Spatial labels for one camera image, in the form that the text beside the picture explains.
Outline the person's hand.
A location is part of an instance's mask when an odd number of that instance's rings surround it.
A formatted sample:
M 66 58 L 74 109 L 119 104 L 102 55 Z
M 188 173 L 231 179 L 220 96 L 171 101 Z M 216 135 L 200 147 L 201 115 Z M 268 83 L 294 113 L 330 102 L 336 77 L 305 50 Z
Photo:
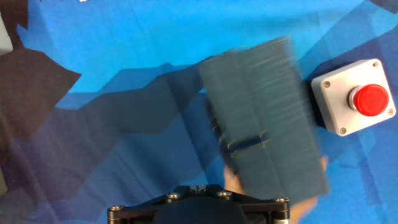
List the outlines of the person's hand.
M 234 172 L 227 165 L 224 166 L 223 177 L 225 190 L 238 194 L 244 194 L 239 176 L 234 174 Z M 319 196 L 316 196 L 292 205 L 290 207 L 290 223 L 298 224 L 305 216 L 307 216 L 317 206 L 318 198 Z

